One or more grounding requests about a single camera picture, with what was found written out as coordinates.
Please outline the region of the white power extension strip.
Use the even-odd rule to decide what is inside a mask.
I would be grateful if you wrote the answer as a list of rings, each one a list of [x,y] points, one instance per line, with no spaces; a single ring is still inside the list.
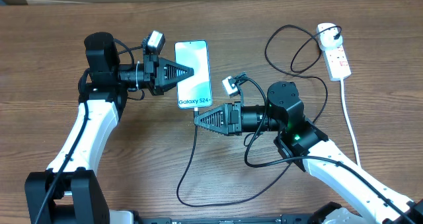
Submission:
[[[325,50],[323,55],[331,81],[340,81],[352,74],[343,46]]]

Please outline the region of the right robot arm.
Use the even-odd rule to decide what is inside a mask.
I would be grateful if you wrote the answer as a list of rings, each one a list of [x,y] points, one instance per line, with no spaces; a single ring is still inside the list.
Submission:
[[[267,91],[263,106],[222,104],[194,117],[194,123],[223,135],[274,131],[279,162],[295,163],[348,202],[368,223],[421,223],[422,202],[414,202],[351,161],[304,114],[295,83],[280,81]]]

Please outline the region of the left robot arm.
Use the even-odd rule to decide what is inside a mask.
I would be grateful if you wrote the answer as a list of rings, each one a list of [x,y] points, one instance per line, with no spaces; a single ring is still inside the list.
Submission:
[[[56,158],[24,183],[31,223],[141,223],[136,211],[108,207],[96,178],[102,153],[130,92],[162,95],[194,70],[160,57],[165,37],[156,30],[139,47],[142,62],[122,64],[118,44],[108,32],[84,40],[89,66],[77,85],[77,119]]]

